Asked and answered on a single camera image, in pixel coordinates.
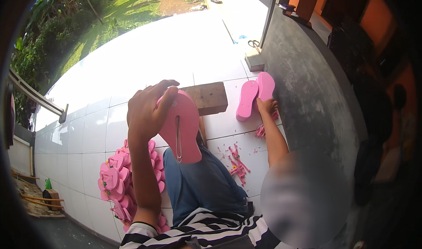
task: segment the striped shirt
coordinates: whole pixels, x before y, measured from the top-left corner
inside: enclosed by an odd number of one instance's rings
[[[236,213],[212,212],[198,208],[176,228],[160,235],[153,226],[144,222],[134,222],[124,236],[120,249],[160,248],[180,240],[182,245],[186,245],[184,240],[190,239],[198,241],[199,246],[196,248],[205,248],[231,243],[239,238],[250,239],[251,244],[248,248],[275,248],[280,243],[269,231],[262,215],[244,218]],[[233,243],[228,246],[237,248]]]

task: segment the person's hand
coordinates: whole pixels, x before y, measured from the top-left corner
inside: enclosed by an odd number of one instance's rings
[[[265,101],[261,101],[260,98],[256,99],[256,104],[258,105],[258,110],[260,114],[269,114],[272,115],[273,112],[277,109],[278,103],[275,99],[271,98]]]
[[[167,118],[167,111],[178,93],[175,80],[162,80],[160,83],[139,90],[129,100],[127,111],[127,139],[131,145],[147,143],[161,130]],[[158,99],[163,98],[156,106]]]

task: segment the small wooden box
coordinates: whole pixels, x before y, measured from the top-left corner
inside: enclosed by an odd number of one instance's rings
[[[52,199],[60,199],[59,198],[59,193],[57,191],[55,191],[54,189],[47,189],[47,191],[50,193]],[[60,202],[59,201],[51,201],[51,204],[52,205],[60,206]],[[51,210],[52,211],[58,211],[58,210],[60,210],[60,208],[51,207]]]

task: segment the denim jeans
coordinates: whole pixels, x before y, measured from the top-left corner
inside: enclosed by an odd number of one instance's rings
[[[246,192],[230,176],[227,167],[208,149],[199,145],[201,161],[178,163],[170,148],[164,152],[167,192],[176,227],[192,211],[205,208],[215,212],[245,215]]]

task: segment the white tile floor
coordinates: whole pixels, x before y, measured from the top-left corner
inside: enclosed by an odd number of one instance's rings
[[[201,34],[200,43],[209,43],[208,54],[192,48],[198,42],[198,35],[192,32],[197,25],[207,26],[208,33]],[[251,169],[243,188],[255,204],[255,214],[260,214],[260,188],[268,170],[267,151],[265,141],[254,136],[261,124],[259,114],[253,112],[246,122],[235,119],[240,88],[256,77],[256,73],[247,71],[239,52],[221,18],[211,11],[147,24],[93,51],[64,74],[46,95],[57,105],[69,104],[66,122],[59,124],[57,116],[46,109],[38,111],[37,184],[44,189],[49,177],[65,199],[62,204],[72,218],[120,242],[124,236],[122,223],[113,218],[110,202],[100,199],[97,179],[100,163],[113,155],[127,137],[127,102],[137,90],[165,78],[179,81],[180,87],[224,82],[229,104],[226,112],[204,116],[208,148],[231,166],[217,147],[228,154],[224,150],[238,142],[240,159]],[[167,143],[159,135],[153,139],[156,151],[162,154]],[[171,226],[173,210],[166,190],[162,193],[162,213]]]

